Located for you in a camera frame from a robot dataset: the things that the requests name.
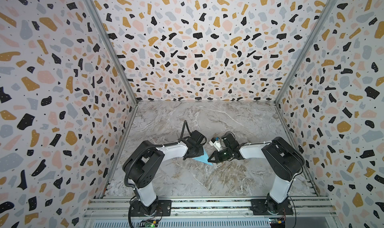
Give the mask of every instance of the terrazzo pattern wallpaper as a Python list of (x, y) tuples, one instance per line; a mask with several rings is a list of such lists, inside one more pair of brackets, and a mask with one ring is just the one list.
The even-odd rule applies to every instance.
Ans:
[(327, 0), (93, 0), (138, 100), (274, 100)]
[(383, 1), (338, 0), (278, 105), (348, 228), (384, 226)]
[(0, 0), (0, 226), (80, 227), (132, 110), (82, 0)]

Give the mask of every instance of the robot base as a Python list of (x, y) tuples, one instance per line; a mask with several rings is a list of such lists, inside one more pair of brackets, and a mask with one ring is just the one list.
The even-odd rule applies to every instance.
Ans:
[(282, 203), (276, 203), (269, 194), (266, 199), (252, 199), (251, 211), (253, 215), (293, 215), (291, 204), (286, 198)]
[(154, 210), (153, 214), (148, 214), (148, 208), (143, 206), (141, 202), (135, 201), (131, 205), (132, 209), (132, 217), (139, 216), (154, 216), (161, 217), (161, 216), (170, 216), (170, 209), (172, 208), (172, 201), (171, 200), (156, 200), (154, 201), (153, 205), (156, 204), (156, 208), (152, 208)]

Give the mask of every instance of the black mounting plate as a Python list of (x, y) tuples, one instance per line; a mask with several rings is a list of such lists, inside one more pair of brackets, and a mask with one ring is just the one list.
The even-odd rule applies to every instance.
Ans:
[[(251, 200), (251, 211), (253, 211), (253, 215), (272, 215), (267, 211), (267, 207), (265, 205), (266, 199), (252, 199)], [(285, 209), (286, 215), (293, 215), (293, 210), (290, 208), (290, 202), (288, 199), (283, 201), (281, 205)], [(277, 215), (284, 215), (284, 211), (279, 212)]]
[[(136, 216), (143, 217), (143, 216), (146, 216), (146, 215), (144, 215), (144, 211), (142, 210), (142, 208), (140, 206), (140, 202), (133, 202), (132, 203), (132, 207), (133, 207), (133, 210), (132, 210), (132, 213), (131, 213), (132, 217), (136, 217)], [(157, 202), (158, 214), (156, 215), (156, 218), (160, 218), (161, 215), (162, 216), (170, 216), (170, 209), (171, 208), (172, 208), (172, 201), (171, 200), (159, 200)]]

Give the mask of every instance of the blue cloth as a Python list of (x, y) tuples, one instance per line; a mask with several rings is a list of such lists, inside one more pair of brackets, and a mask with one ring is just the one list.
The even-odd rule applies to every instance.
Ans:
[(195, 157), (193, 159), (195, 159), (197, 161), (200, 161), (200, 162), (203, 162), (203, 163), (206, 163), (206, 164), (213, 165), (212, 163), (208, 162), (208, 158), (209, 158), (209, 156), (208, 156), (207, 152), (204, 149), (204, 154), (202, 156)]

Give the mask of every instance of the white marble vein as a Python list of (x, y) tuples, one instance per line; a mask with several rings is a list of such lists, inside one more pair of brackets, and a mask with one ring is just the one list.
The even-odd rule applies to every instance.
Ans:
[[(183, 121), (210, 140), (232, 131), (239, 143), (262, 142), (281, 136), (287, 140), (275, 108), (253, 102), (140, 102), (126, 146), (105, 195), (133, 196), (123, 183), (122, 165), (138, 145), (177, 140)], [(208, 155), (215, 150), (204, 145)], [(266, 159), (226, 161), (213, 166), (194, 159), (163, 162), (153, 185), (158, 196), (266, 196), (275, 174)], [(312, 196), (304, 176), (294, 181), (290, 195)]]

